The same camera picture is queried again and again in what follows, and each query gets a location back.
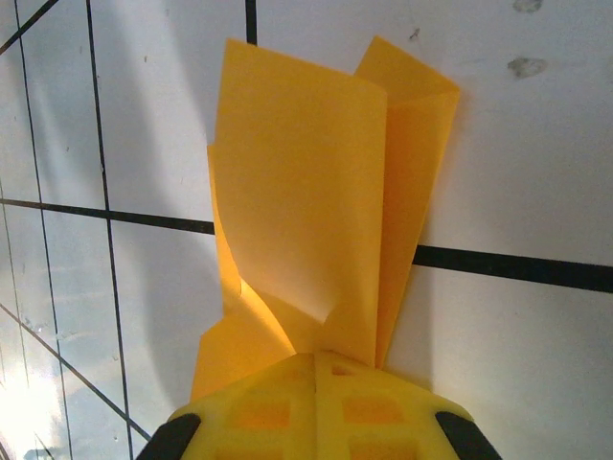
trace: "orange paper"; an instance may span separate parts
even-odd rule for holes
[[[380,38],[356,76],[228,41],[209,150],[226,317],[194,398],[294,353],[383,364],[458,94]]]

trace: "tiled wall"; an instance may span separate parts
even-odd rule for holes
[[[205,152],[223,46],[257,24],[259,45],[348,72],[383,35],[461,85],[390,368],[505,458],[611,458],[607,1],[254,4],[0,0],[10,453],[134,458],[188,400],[221,316]],[[514,80],[523,55],[547,71]]]

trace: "black grout line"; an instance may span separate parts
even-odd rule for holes
[[[140,428],[136,422],[134,422],[132,419],[128,419],[127,422],[130,424],[131,427],[134,428],[134,430],[140,434],[141,436],[143,436],[145,438],[146,441],[150,441],[151,440],[151,435],[148,434],[146,431],[144,431],[142,428]]]
[[[0,179],[0,196],[4,196],[4,189],[2,188],[2,180]],[[15,297],[15,310],[17,311],[17,318],[21,321],[21,312],[19,308],[19,298],[17,296],[17,284],[15,283],[15,271],[12,263],[12,248],[11,248],[11,235],[9,234],[9,221],[7,220],[6,206],[2,205],[2,217],[4,218],[4,229],[7,234],[7,248],[9,249],[9,264],[11,266],[11,278],[12,278],[12,292]],[[21,342],[21,356],[23,356],[23,368],[26,373],[26,384],[30,388],[30,376],[28,375],[28,362],[26,360],[26,346],[23,341],[23,330],[19,328],[19,341]]]
[[[19,31],[21,31],[21,35],[23,35],[28,29],[30,29],[30,27],[32,27],[32,25],[38,20],[40,19],[40,17],[42,17],[42,15],[47,12],[55,3],[57,2],[57,0],[51,0],[47,3],[45,3],[27,22],[26,24],[24,24],[24,27],[19,27],[19,10],[17,8],[17,0],[14,0],[14,5],[15,5],[15,16],[17,19],[17,27],[19,27]],[[21,50],[21,65],[22,65],[22,70],[23,70],[23,82],[24,82],[24,86],[25,86],[25,91],[26,91],[26,105],[28,107],[28,120],[30,122],[30,136],[32,139],[32,153],[34,156],[34,171],[36,174],[36,188],[38,189],[38,201],[42,202],[42,193],[40,190],[40,174],[38,173],[38,158],[36,155],[36,143],[34,140],[34,123],[33,123],[33,119],[32,119],[32,106],[30,104],[30,89],[28,87],[28,73],[26,70],[26,54],[24,53],[24,49],[23,49],[23,40],[21,39],[21,35],[19,36],[19,48]],[[58,329],[57,329],[57,313],[56,313],[56,301],[54,299],[54,286],[53,286],[53,281],[51,278],[51,264],[49,262],[49,244],[47,243],[47,228],[45,226],[45,215],[43,212],[43,209],[40,208],[40,225],[42,227],[42,238],[43,241],[45,243],[45,259],[47,262],[47,276],[49,278],[49,295],[51,296],[51,310],[53,313],[53,317],[54,317],[54,329],[56,332],[56,347],[57,347],[57,353],[59,355],[61,355],[61,350],[60,350],[60,346],[59,346],[59,338],[57,337],[57,333],[58,333]],[[70,458],[73,458],[73,447],[72,447],[72,439],[71,439],[71,433],[70,433],[70,421],[68,419],[68,404],[66,402],[66,388],[64,385],[64,374],[61,370],[61,366],[59,368],[59,377],[60,377],[60,381],[61,381],[61,394],[62,394],[62,398],[63,398],[63,405],[64,405],[64,415],[66,417],[66,429],[68,431],[68,450],[70,452]]]
[[[38,436],[36,433],[34,433],[34,437],[36,438],[36,441],[38,443],[40,443],[40,445],[42,446],[43,450],[45,452],[47,452],[47,456],[51,457],[52,460],[55,460],[54,455],[49,451],[47,446],[45,446],[45,443],[42,442],[42,440],[40,439],[40,436]]]
[[[96,69],[96,51],[94,44],[94,24],[92,19],[92,6],[90,0],[85,0],[87,6],[87,29],[89,32],[89,53],[92,64],[92,82],[94,87],[94,103],[96,106],[96,125],[98,128],[98,147],[100,152],[100,164],[102,170],[102,190],[104,192],[104,210],[110,211],[108,201],[108,182],[106,180],[106,163],[104,161],[104,142],[102,140],[102,113],[100,109],[100,95],[98,91],[98,71]],[[119,304],[119,291],[117,289],[117,270],[115,268],[115,251],[113,249],[113,232],[111,219],[106,219],[106,234],[108,236],[108,252],[111,264],[111,281],[113,284],[113,298],[115,301],[115,321],[117,327],[117,342],[119,346],[119,362],[122,372],[122,387],[124,389],[125,406],[125,430],[127,431],[127,446],[130,460],[134,460],[134,448],[132,446],[132,430],[130,429],[130,406],[127,396],[127,377],[125,373],[124,338],[122,335],[122,317]]]
[[[204,220],[119,213],[116,211],[75,208],[72,206],[41,204],[3,198],[0,198],[0,203],[9,206],[42,208],[59,213],[139,223],[207,235],[215,233],[213,223]],[[529,281],[544,285],[613,292],[613,266],[609,265],[554,261],[424,245],[418,246],[413,264]]]
[[[0,304],[0,310],[4,311],[13,321],[19,324],[29,335],[31,335],[40,345],[42,345],[45,350],[51,353],[61,364],[63,364],[77,379],[81,381],[87,388],[93,391],[96,396],[98,396],[101,400],[103,400],[106,405],[108,405],[117,415],[119,415],[122,419],[129,422],[130,426],[132,426],[138,433],[143,436],[145,439],[150,440],[151,436],[144,431],[136,422],[131,419],[128,419],[125,415],[125,412],[114,402],[109,400],[102,391],[100,391],[91,381],[89,381],[86,377],[83,376],[81,372],[79,372],[72,364],[70,364],[63,356],[61,356],[56,350],[54,350],[47,342],[45,342],[42,338],[38,336],[32,329],[23,324],[22,321],[15,316],[12,311],[7,309],[4,305]]]
[[[247,43],[258,44],[258,13],[256,0],[245,0]]]
[[[45,12],[47,12],[48,10],[51,9],[51,7],[56,4],[59,0],[48,0],[47,2],[45,2],[43,4],[42,7],[40,7],[38,9],[37,12],[35,12],[32,17],[30,19],[28,19],[26,22],[24,22],[23,26],[19,27],[19,25],[17,24],[17,32],[15,32],[11,38],[9,38],[4,45],[0,46],[0,56],[2,56],[2,54],[4,52],[6,52],[11,45],[17,41],[18,39],[21,38],[21,35],[23,35],[24,33],[26,33],[28,31],[28,29],[30,29],[38,19],[40,19]],[[15,12],[18,14],[18,9],[17,9],[17,3],[15,1]]]
[[[124,213],[121,211],[109,211],[104,209],[80,208],[78,206],[66,206],[63,204],[36,203],[34,201],[22,201],[18,199],[0,198],[0,203],[21,208],[42,209],[56,213],[74,214],[96,219],[109,219],[120,222],[139,223],[153,227],[171,228],[193,233],[214,235],[215,228],[212,222],[206,220],[193,220],[189,218],[167,218],[164,216],[152,216],[149,214]]]
[[[613,266],[418,246],[414,265],[613,293]]]

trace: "black rubber part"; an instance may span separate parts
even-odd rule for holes
[[[502,460],[474,422],[451,412],[438,412],[436,418],[460,460]]]
[[[136,460],[181,460],[199,426],[200,417],[195,414],[166,422],[153,433]]]

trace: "dark stain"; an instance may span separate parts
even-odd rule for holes
[[[532,14],[543,6],[543,0],[515,0],[513,9],[517,12],[527,12]]]
[[[507,68],[513,72],[518,80],[522,80],[543,72],[547,68],[547,61],[531,57],[518,57],[509,62]]]
[[[416,27],[411,36],[409,36],[409,41],[418,41],[420,38],[420,28]]]

